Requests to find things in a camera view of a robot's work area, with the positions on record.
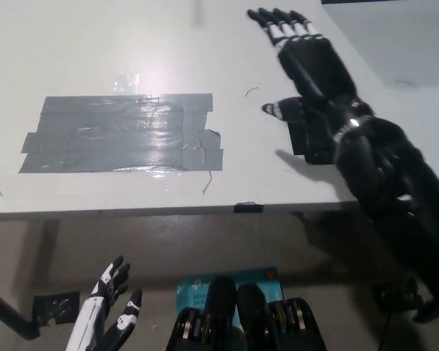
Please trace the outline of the robot right hand white black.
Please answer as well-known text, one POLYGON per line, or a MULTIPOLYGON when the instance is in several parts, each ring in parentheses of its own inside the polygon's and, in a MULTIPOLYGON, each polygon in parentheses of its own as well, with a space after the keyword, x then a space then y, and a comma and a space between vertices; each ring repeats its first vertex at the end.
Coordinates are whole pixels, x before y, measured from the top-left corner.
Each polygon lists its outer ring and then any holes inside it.
POLYGON ((302 98, 308 116, 326 125, 331 135, 361 126, 373 117, 359 98, 356 84, 328 37, 301 13, 278 8, 248 10, 268 36, 285 74, 302 98))

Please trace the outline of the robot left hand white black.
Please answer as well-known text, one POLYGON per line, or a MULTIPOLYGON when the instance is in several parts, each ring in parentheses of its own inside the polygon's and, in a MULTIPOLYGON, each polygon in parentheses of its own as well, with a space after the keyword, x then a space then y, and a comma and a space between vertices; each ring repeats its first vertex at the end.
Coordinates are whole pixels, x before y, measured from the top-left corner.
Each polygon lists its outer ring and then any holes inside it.
POLYGON ((102 273, 84 301, 72 329, 67 350, 118 351, 131 336, 142 308, 143 292, 135 290, 121 315, 109 327, 105 321, 120 295, 127 291, 130 264, 117 257, 102 273))

